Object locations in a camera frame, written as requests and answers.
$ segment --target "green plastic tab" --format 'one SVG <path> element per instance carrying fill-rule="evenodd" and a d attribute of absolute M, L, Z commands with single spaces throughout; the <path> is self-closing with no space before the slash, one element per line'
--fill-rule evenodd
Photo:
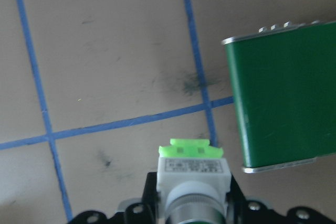
<path fill-rule="evenodd" d="M 209 139 L 170 139 L 170 146 L 160 146 L 160 157 L 221 158 L 223 149 L 210 146 Z"/>

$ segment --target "silver edge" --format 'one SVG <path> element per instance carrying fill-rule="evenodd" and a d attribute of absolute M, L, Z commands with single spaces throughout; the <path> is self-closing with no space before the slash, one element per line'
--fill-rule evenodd
<path fill-rule="evenodd" d="M 234 36 L 234 37 L 230 37 L 227 39 L 222 40 L 222 45 L 226 45 L 232 42 L 236 42 L 236 41 L 241 41 L 241 40 L 246 40 L 246 39 L 253 39 L 253 38 L 258 38 L 258 37 L 263 37 L 263 36 L 268 36 L 268 35 L 272 35 L 272 34 L 279 34 L 279 33 L 283 33 L 285 31 L 291 31 L 291 30 L 295 30 L 298 28 L 304 28 L 304 27 L 310 27 L 310 26 L 317 26 L 317 25 L 327 25 L 327 24 L 332 24 L 335 23 L 335 21 L 331 21 L 331 22 L 319 22 L 319 23 L 310 23 L 310 24 L 294 24 L 291 25 L 289 27 L 284 27 L 284 28 L 277 28 L 274 30 L 268 30 L 268 31 L 263 31 L 261 33 L 255 33 L 255 34 L 250 34 L 250 35 L 246 35 L 246 36 Z"/>
<path fill-rule="evenodd" d="M 298 160 L 298 161 L 293 161 L 293 162 L 287 162 L 287 163 L 282 163 L 282 164 L 276 164 L 276 165 L 268 165 L 268 166 L 261 166 L 261 167 L 242 167 L 242 170 L 244 173 L 260 173 L 260 172 L 266 172 L 269 170 L 278 170 L 278 169 L 283 169 L 287 167 L 293 167 L 297 165 L 304 165 L 304 164 L 310 164 L 314 163 L 316 161 L 316 157 L 309 158 L 309 159 L 303 159 L 303 160 Z"/>
<path fill-rule="evenodd" d="M 246 35 L 246 36 L 234 36 L 234 37 L 224 39 L 222 41 L 222 45 L 226 45 L 226 44 L 229 44 L 229 43 L 232 43 L 232 42 L 246 40 L 246 39 L 253 39 L 253 38 L 259 38 L 259 37 L 273 35 L 273 34 L 279 34 L 279 33 L 285 32 L 285 31 L 295 30 L 295 29 L 298 29 L 300 27 L 306 27 L 306 25 L 293 25 L 293 26 L 286 27 L 286 28 L 278 28 L 278 29 L 274 29 L 274 30 L 263 31 L 263 32 L 257 33 L 257 34 L 251 34 L 251 35 Z"/>

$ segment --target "screw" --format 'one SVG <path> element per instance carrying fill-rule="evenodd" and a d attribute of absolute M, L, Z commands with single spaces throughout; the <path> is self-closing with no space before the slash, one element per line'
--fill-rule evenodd
<path fill-rule="evenodd" d="M 297 210 L 296 216 L 302 220 L 308 220 L 309 219 L 309 213 L 305 210 Z"/>
<path fill-rule="evenodd" d="M 277 29 L 279 26 L 277 24 L 271 26 L 271 30 Z"/>
<path fill-rule="evenodd" d="M 264 26 L 264 27 L 262 27 L 262 28 L 259 29 L 260 33 L 262 33 L 263 31 L 267 31 L 267 27 L 266 26 Z"/>
<path fill-rule="evenodd" d="M 143 211 L 143 205 L 137 205 L 133 208 L 133 213 L 140 214 Z"/>
<path fill-rule="evenodd" d="M 261 206 L 258 202 L 252 201 L 248 204 L 248 208 L 252 211 L 259 211 Z"/>
<path fill-rule="evenodd" d="M 286 22 L 286 23 L 284 23 L 284 27 L 289 27 L 289 26 L 291 26 L 292 25 L 292 22 L 291 21 L 288 21 L 288 22 Z"/>
<path fill-rule="evenodd" d="M 88 224 L 96 223 L 99 220 L 99 214 L 94 213 L 93 215 L 89 216 L 86 220 Z"/>

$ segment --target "blue tape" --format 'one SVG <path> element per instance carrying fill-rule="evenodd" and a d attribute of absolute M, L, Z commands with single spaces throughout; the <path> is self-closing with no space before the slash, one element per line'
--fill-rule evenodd
<path fill-rule="evenodd" d="M 60 131 L 60 132 L 53 133 L 53 136 L 55 139 L 59 139 L 59 138 L 66 138 L 66 137 L 88 134 L 88 133 L 93 133 L 93 132 L 107 131 L 107 130 L 112 130 L 112 129 L 118 129 L 118 128 L 123 128 L 123 127 L 129 127 L 129 126 L 134 126 L 138 124 L 150 123 L 150 122 L 155 122 L 155 121 L 159 121 L 163 119 L 173 118 L 173 117 L 180 116 L 180 115 L 202 111 L 204 109 L 205 109 L 205 106 L 203 104 L 199 104 L 199 105 L 194 105 L 194 106 L 190 106 L 190 107 L 186 107 L 182 109 L 167 111 L 167 112 L 163 112 L 163 113 L 155 114 L 155 115 L 145 115 L 145 116 L 140 116 L 138 118 L 126 119 L 126 120 L 116 121 L 112 123 L 99 124 L 95 126 L 89 126 L 89 127 L 84 127 L 84 128 L 74 129 L 74 130 Z"/>
<path fill-rule="evenodd" d="M 58 178 L 58 184 L 59 184 L 60 191 L 62 193 L 63 206 L 64 206 L 64 210 L 67 216 L 67 220 L 70 221 L 72 219 L 70 201 L 67 195 L 62 171 L 60 168 L 60 162 L 58 159 L 57 149 L 55 146 L 55 140 L 53 139 L 53 135 L 52 135 L 53 130 L 51 127 L 50 117 L 48 114 L 47 102 L 46 102 L 45 95 L 43 92 L 43 86 L 42 86 L 42 81 L 41 81 L 41 77 L 40 77 L 40 73 L 38 69 L 37 59 L 35 56 L 33 41 L 30 35 L 30 29 L 28 25 L 25 5 L 24 5 L 23 0 L 16 0 L 16 1 L 17 1 L 18 11 L 19 11 L 23 33 L 24 33 L 24 37 L 26 41 L 28 55 L 30 59 L 31 69 L 32 69 L 33 76 L 34 76 L 34 82 L 35 82 L 35 86 L 37 90 L 38 100 L 39 100 L 40 108 L 42 111 L 42 117 L 43 117 L 44 125 L 46 128 L 46 132 L 47 132 L 48 142 L 49 142 L 50 150 L 51 150 L 51 153 L 54 159 L 55 169 L 56 169 L 57 178 Z"/>
<path fill-rule="evenodd" d="M 208 122 L 209 127 L 209 133 L 210 133 L 210 144 L 212 146 L 217 146 L 217 134 L 216 134 L 216 127 L 212 115 L 212 106 L 209 100 L 209 95 L 206 88 L 206 78 L 203 70 L 203 64 L 202 64 L 202 58 L 201 58 L 201 52 L 199 50 L 198 46 L 198 37 L 197 37 L 197 31 L 196 31 L 196 24 L 195 24 L 195 18 L 193 13 L 193 7 L 191 0 L 184 0 L 185 5 L 185 11 L 188 17 L 188 27 L 189 27 L 189 34 L 191 39 L 191 44 L 193 48 L 193 54 L 194 54 L 194 60 L 196 64 L 196 70 L 198 74 L 198 80 L 200 82 L 200 87 L 202 88 L 202 99 L 205 104 L 205 114 Z"/>
<path fill-rule="evenodd" d="M 38 144 L 38 143 L 42 143 L 46 141 L 48 141 L 48 138 L 46 136 L 34 136 L 34 137 L 25 138 L 21 140 L 10 141 L 7 143 L 1 143 L 0 150 L 20 147 L 23 145 Z"/>
<path fill-rule="evenodd" d="M 54 166 L 55 166 L 55 170 L 56 170 L 56 174 L 57 174 L 58 184 L 59 184 L 59 187 L 60 187 L 60 191 L 62 193 L 63 207 L 64 207 L 64 210 L 65 210 L 67 220 L 70 221 L 70 220 L 73 219 L 72 210 L 71 210 L 69 197 L 68 197 L 68 194 L 67 194 L 67 188 L 66 188 L 65 183 L 64 183 L 63 173 L 62 173 L 61 164 L 60 164 L 60 161 L 59 161 L 59 158 L 58 158 L 58 153 L 57 153 L 55 140 L 53 140 L 53 139 L 49 140 L 49 146 L 50 146 L 50 150 L 51 150 L 51 153 L 52 153 L 52 156 L 53 156 L 52 158 L 54 160 Z"/>
<path fill-rule="evenodd" d="M 225 105 L 228 105 L 228 104 L 231 104 L 231 103 L 234 103 L 233 97 L 226 97 L 226 98 L 222 98 L 222 99 L 212 101 L 211 102 L 211 107 L 216 108 L 216 107 L 225 106 Z"/>

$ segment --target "floor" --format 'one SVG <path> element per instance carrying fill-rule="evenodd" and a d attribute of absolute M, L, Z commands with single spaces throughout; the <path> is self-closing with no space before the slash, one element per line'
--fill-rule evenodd
<path fill-rule="evenodd" d="M 0 0 L 0 218 L 112 216 L 170 138 L 224 148 L 246 195 L 336 219 L 336 156 L 248 175 L 221 40 L 336 20 L 336 0 Z"/>

